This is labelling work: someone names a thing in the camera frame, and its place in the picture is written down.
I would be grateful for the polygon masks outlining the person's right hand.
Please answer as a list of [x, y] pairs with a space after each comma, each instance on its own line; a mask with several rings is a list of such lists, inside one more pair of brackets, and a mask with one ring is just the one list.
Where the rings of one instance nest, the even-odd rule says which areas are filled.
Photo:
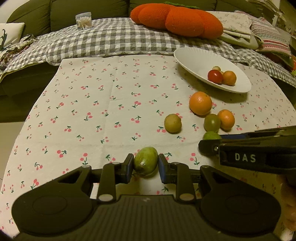
[[287, 183], [287, 178], [284, 175], [277, 175], [281, 196], [281, 207], [283, 213], [283, 223], [292, 232], [295, 232], [295, 189], [290, 187]]

